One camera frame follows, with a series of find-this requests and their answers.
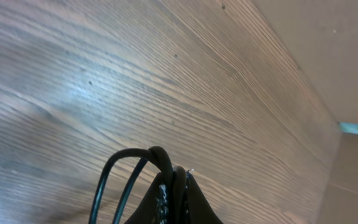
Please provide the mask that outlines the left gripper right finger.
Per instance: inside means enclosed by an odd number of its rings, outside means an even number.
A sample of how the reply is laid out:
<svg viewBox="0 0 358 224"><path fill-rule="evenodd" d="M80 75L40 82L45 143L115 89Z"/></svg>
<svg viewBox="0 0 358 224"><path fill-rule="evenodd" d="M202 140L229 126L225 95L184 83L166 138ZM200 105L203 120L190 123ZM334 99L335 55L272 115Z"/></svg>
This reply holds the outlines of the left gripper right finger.
<svg viewBox="0 0 358 224"><path fill-rule="evenodd" d="M188 224L223 224L215 214L206 197L202 193L195 178L186 173L184 223Z"/></svg>

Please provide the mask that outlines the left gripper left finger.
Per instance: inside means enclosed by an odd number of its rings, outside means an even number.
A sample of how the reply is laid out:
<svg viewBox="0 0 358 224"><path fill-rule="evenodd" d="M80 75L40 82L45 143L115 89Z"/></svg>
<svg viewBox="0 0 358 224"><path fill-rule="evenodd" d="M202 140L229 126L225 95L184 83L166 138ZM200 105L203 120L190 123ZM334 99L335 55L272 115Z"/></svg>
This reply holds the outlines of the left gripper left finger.
<svg viewBox="0 0 358 224"><path fill-rule="evenodd" d="M151 186L141 200L135 212L127 219L125 224L159 224L160 223L160 201L162 193L160 186L163 184L163 177L158 173Z"/></svg>

